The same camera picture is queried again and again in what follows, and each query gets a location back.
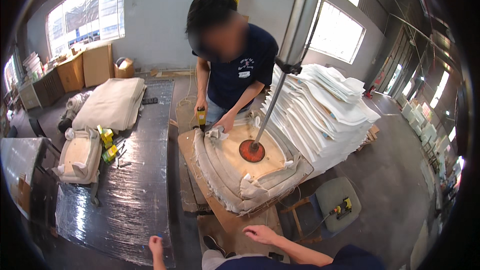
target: white chest print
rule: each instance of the white chest print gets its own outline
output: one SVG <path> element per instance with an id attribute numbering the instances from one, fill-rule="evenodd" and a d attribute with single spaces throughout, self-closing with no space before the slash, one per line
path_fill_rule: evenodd
<path id="1" fill-rule="evenodd" d="M 253 64 L 255 64 L 255 61 L 252 58 L 249 58 L 249 57 L 244 58 L 243 60 L 240 61 L 240 67 L 238 67 L 238 70 L 240 71 L 242 69 L 245 69 L 245 70 L 253 69 L 254 68 Z"/>
<path id="2" fill-rule="evenodd" d="M 245 79 L 250 76 L 250 71 L 243 71 L 238 73 L 238 77 L 241 79 Z"/>

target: gray chair cushion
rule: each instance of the gray chair cushion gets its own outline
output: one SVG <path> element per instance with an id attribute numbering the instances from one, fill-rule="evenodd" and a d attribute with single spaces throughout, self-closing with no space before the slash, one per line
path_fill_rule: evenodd
<path id="1" fill-rule="evenodd" d="M 338 177 L 322 184 L 316 191 L 315 195 L 320 206 L 323 217 L 327 217 L 328 213 L 338 206 L 342 201 L 349 197 L 352 203 L 352 211 L 340 220 L 337 220 L 336 215 L 332 215 L 325 220 L 327 230 L 331 233 L 338 232 L 355 219 L 357 219 L 362 205 L 360 200 L 352 187 L 352 184 L 347 177 Z"/>

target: red circular pad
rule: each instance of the red circular pad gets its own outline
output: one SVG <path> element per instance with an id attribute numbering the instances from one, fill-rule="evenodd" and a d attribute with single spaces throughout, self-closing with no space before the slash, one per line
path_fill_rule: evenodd
<path id="1" fill-rule="evenodd" d="M 254 140 L 245 140 L 238 147 L 240 156 L 251 163 L 258 163 L 265 157 L 265 148 L 262 144 L 258 143 L 256 148 L 252 148 Z"/>

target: black hair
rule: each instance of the black hair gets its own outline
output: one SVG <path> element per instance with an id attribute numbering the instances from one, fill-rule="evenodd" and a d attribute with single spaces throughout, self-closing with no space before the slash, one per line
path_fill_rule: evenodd
<path id="1" fill-rule="evenodd" d="M 201 33 L 205 29 L 225 23 L 231 11 L 237 11 L 235 0 L 193 0 L 187 16 L 185 33 Z"/>

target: man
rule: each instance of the man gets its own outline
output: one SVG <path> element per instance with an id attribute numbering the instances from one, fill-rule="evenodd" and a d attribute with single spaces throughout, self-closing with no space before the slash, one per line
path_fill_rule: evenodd
<path id="1" fill-rule="evenodd" d="M 292 242 L 285 237 L 279 236 L 273 230 L 265 225 L 249 225 L 243 229 L 243 233 L 253 241 L 273 245 L 282 249 L 291 260 L 297 264 L 285 264 L 269 259 L 264 255 L 247 254 L 235 255 L 235 253 L 225 254 L 216 241 L 210 237 L 203 237 L 203 241 L 209 250 L 205 251 L 201 260 L 202 270 L 245 270 L 245 269 L 263 269 L 263 270 L 383 270 L 384 267 L 379 259 L 367 251 L 357 248 L 353 245 L 347 245 L 340 249 L 335 258 L 326 254 L 303 247 L 300 244 Z M 162 261 L 162 244 L 160 242 L 152 243 L 150 238 L 150 249 L 153 253 L 153 270 L 164 270 Z"/>
<path id="2" fill-rule="evenodd" d="M 233 128 L 235 116 L 272 83 L 279 51 L 272 35 L 236 11 L 235 0 L 193 0 L 187 16 L 186 33 L 197 56 L 194 112 L 205 108 L 207 124 L 223 126 L 225 133 Z"/>

